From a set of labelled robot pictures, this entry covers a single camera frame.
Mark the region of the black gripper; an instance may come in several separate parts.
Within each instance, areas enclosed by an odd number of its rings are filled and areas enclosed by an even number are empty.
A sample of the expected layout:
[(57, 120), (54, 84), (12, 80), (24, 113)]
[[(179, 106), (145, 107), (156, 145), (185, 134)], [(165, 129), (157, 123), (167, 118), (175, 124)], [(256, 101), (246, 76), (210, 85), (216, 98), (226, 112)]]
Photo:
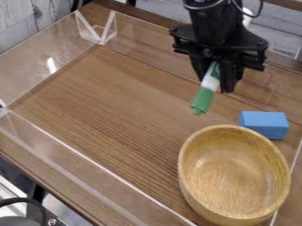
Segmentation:
[(235, 91), (244, 67), (256, 71), (266, 68), (267, 41), (243, 26), (235, 29), (224, 41), (216, 43), (199, 41), (191, 25), (171, 27), (169, 35), (175, 39), (175, 52), (188, 55), (199, 80), (203, 80), (211, 62), (220, 62), (222, 93)]

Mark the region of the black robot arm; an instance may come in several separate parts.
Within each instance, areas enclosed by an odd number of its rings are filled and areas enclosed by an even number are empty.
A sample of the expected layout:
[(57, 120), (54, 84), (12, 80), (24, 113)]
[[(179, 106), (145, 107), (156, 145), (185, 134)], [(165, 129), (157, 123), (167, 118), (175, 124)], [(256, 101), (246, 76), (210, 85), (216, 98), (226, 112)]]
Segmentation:
[(220, 69), (220, 92), (232, 93), (244, 69), (264, 70), (268, 42), (250, 32), (244, 17), (256, 18), (263, 9), (259, 0), (255, 15), (243, 11), (243, 0), (183, 0), (191, 23), (169, 28), (176, 53), (188, 55), (197, 79), (204, 80), (212, 62)]

